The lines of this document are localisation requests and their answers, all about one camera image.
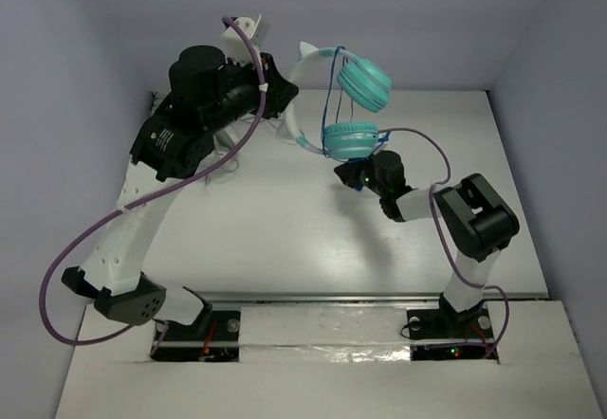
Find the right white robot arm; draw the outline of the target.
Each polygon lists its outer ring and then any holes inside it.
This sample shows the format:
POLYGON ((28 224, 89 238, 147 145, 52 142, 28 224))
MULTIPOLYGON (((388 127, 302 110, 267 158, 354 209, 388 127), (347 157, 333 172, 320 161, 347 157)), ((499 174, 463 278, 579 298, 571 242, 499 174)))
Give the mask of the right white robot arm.
POLYGON ((462 335, 481 308, 499 254, 520 231, 511 207, 479 173, 440 190, 415 189, 406 182, 400 155, 392 151, 348 161, 334 173, 346 187, 373 192, 387 218, 398 223, 433 219, 438 230, 448 230, 457 248, 455 268, 432 319, 446 335, 462 335))

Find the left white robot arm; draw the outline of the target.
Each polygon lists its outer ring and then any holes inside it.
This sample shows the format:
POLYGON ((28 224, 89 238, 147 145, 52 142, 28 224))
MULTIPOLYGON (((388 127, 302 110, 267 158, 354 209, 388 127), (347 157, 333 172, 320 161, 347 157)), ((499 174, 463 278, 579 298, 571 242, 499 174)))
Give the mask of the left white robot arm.
POLYGON ((187 287, 171 290, 147 276, 143 263, 180 185, 217 170, 216 139, 248 115, 277 118, 299 93, 273 56, 240 63, 215 46, 190 46, 169 69, 171 90, 141 125, 116 210, 80 266, 62 284, 93 301, 105 318, 140 326, 177 325, 189 337, 211 326, 212 306, 187 287))

